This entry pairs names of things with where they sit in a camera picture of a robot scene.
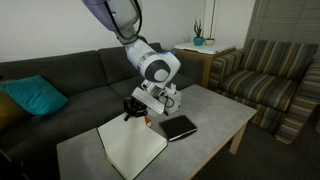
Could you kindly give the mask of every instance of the black book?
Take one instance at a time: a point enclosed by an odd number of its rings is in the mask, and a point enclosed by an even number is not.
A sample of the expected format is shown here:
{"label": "black book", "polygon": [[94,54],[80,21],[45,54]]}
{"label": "black book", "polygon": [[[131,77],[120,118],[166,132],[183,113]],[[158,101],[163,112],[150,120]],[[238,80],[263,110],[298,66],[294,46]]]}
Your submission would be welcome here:
{"label": "black book", "polygon": [[178,140],[197,131],[197,127],[185,115],[159,123],[168,141]]}

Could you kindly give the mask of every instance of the striped armchair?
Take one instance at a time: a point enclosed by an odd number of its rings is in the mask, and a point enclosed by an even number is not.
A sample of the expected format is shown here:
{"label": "striped armchair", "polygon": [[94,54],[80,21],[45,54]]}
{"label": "striped armchair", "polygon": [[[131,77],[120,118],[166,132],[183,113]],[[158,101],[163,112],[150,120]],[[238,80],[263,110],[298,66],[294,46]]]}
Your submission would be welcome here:
{"label": "striped armchair", "polygon": [[208,88],[257,109],[251,120],[291,144],[320,99],[316,44],[252,39],[212,61]]}

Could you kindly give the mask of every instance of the table leg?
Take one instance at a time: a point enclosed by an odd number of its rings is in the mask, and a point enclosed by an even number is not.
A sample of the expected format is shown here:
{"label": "table leg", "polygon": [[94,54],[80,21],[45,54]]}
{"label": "table leg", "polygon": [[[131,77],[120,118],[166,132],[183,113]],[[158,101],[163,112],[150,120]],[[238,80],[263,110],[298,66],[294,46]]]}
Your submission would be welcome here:
{"label": "table leg", "polygon": [[232,154],[236,154],[240,145],[240,142],[242,140],[242,136],[244,133],[244,130],[246,129],[248,123],[245,123],[239,130],[238,132],[233,136],[231,147],[230,147],[230,152]]}

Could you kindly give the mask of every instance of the wall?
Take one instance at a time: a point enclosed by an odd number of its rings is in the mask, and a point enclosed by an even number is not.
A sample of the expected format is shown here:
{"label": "wall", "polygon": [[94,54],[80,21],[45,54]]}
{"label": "wall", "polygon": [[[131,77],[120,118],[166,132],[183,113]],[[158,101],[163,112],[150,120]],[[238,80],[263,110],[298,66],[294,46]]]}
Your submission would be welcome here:
{"label": "wall", "polygon": [[[165,49],[190,41],[205,0],[142,0],[141,35]],[[81,0],[0,1],[0,62],[121,46]]]}
{"label": "wall", "polygon": [[[214,0],[207,0],[212,7]],[[242,48],[246,39],[255,0],[216,0],[212,35],[216,42],[234,44]],[[210,9],[207,8],[205,27],[208,33],[211,21]]]}

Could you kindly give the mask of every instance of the yellow pillow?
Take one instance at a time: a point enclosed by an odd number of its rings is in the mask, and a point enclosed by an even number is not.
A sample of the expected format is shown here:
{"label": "yellow pillow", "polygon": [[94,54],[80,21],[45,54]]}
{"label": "yellow pillow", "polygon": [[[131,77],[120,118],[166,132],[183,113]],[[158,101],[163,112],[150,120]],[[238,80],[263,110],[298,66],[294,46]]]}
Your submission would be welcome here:
{"label": "yellow pillow", "polygon": [[27,111],[0,89],[0,132],[29,116]]}

